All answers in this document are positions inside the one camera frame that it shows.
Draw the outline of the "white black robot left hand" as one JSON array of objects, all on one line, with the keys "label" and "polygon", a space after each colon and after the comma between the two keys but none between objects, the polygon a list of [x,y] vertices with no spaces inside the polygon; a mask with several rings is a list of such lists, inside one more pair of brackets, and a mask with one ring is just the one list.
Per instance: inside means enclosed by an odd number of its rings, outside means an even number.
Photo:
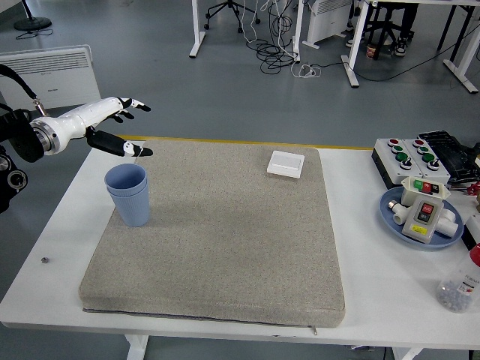
[{"label": "white black robot left hand", "polygon": [[150,148],[143,148],[111,133],[95,128],[107,119],[121,122],[121,117],[132,119],[129,108],[138,108],[145,112],[151,110],[144,103],[133,98],[108,97],[98,102],[72,109],[58,118],[51,118],[48,125],[52,129],[51,148],[46,153],[55,155],[66,149],[70,140],[87,140],[94,149],[119,157],[148,157],[153,155]]}]

